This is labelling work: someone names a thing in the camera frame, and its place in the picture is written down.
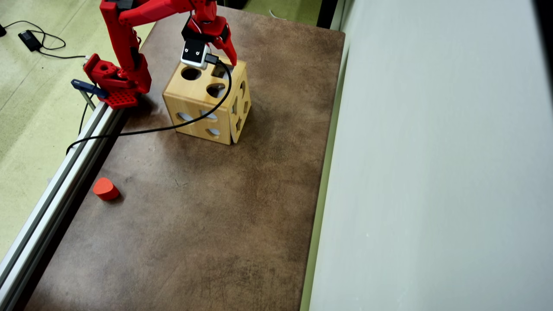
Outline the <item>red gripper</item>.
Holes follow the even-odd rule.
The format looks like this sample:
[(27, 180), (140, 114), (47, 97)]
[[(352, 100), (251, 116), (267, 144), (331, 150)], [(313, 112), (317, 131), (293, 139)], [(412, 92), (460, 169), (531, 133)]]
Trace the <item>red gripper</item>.
[(218, 49), (225, 53), (231, 64), (237, 65), (237, 53), (230, 37), (230, 27), (223, 16), (201, 22), (195, 14), (191, 13), (182, 28), (181, 35), (184, 41), (193, 39), (218, 44)]

